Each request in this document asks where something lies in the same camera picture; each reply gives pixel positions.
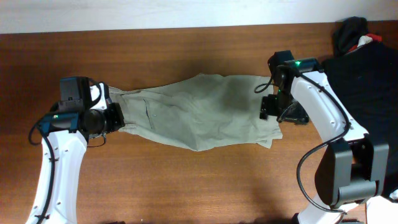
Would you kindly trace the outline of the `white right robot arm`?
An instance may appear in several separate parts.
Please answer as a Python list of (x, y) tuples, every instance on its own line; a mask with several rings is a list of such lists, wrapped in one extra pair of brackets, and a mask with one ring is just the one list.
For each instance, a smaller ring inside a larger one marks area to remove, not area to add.
[[(298, 162), (297, 183), (309, 204), (293, 216), (293, 223), (342, 223), (349, 210), (381, 198), (388, 143), (371, 136), (350, 115), (315, 58), (296, 60), (289, 52), (277, 52), (267, 64), (269, 83), (277, 93), (263, 97), (260, 119), (312, 122), (322, 139)], [(301, 168), (322, 148), (326, 151), (315, 173), (317, 194), (311, 198), (303, 187)]]

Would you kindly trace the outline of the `khaki green shorts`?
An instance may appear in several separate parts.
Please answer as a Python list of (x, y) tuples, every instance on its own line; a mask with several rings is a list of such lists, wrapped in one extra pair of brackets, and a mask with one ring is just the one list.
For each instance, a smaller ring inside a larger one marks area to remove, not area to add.
[(260, 119), (262, 96), (254, 92), (268, 80), (200, 73), (155, 88), (111, 87), (109, 95), (121, 106), (125, 133), (192, 151), (246, 143), (270, 148), (282, 132), (275, 117)]

